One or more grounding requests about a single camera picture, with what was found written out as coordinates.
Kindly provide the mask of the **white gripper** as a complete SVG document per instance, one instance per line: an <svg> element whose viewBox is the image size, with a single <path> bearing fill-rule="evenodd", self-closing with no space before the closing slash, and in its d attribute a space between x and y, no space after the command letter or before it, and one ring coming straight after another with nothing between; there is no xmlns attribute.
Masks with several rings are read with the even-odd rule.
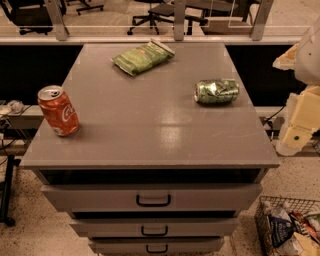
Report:
<svg viewBox="0 0 320 256"><path fill-rule="evenodd" d="M320 17L304 33L301 41L277 57L272 66L294 70L297 80L308 84L300 94L291 93L286 103L285 122L276 151L283 156L300 152L320 129Z"/></svg>

